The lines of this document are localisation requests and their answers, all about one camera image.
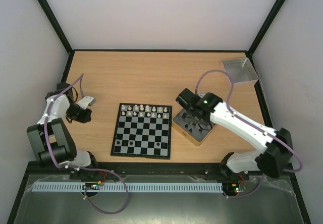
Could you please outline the folding chess board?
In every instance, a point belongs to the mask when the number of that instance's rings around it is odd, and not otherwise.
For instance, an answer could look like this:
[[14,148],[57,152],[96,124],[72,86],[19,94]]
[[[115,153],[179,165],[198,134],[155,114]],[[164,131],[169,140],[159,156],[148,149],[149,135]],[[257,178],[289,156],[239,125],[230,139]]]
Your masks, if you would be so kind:
[[[172,106],[120,103],[111,156],[169,160],[171,131]],[[162,143],[167,143],[167,147],[162,147]]]

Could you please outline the gold tin with chess pieces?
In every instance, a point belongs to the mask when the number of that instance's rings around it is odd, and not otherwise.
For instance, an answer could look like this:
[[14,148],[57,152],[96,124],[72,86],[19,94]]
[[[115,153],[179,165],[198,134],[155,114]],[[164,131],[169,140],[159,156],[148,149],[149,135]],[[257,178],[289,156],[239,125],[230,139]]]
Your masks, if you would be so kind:
[[193,145],[200,146],[217,124],[206,122],[197,113],[197,103],[202,99],[198,94],[185,88],[176,98],[182,109],[173,117],[172,126]]

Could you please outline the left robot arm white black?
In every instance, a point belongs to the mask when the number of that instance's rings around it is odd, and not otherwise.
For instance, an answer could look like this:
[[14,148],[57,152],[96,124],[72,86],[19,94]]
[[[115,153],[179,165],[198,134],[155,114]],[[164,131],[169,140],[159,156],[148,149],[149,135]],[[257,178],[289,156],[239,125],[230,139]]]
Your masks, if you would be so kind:
[[98,167],[97,160],[89,151],[77,149],[64,120],[68,123],[82,124],[91,121],[92,110],[88,108],[95,99],[82,96],[78,99],[77,90],[70,84],[57,84],[57,89],[48,92],[46,107],[41,119],[27,128],[27,137],[32,147],[37,163],[41,167],[55,165],[58,168],[80,167],[94,169]]

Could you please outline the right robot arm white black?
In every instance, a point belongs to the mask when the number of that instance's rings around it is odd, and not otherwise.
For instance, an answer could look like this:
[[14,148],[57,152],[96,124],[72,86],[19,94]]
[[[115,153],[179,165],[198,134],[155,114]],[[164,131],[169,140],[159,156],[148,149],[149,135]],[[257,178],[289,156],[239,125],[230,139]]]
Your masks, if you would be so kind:
[[287,171],[292,153],[291,133],[261,125],[231,108],[222,98],[206,93],[203,97],[184,89],[176,102],[197,122],[220,125],[235,133],[254,147],[254,151],[228,153],[220,167],[221,176],[227,180],[244,171],[261,171],[278,178]]

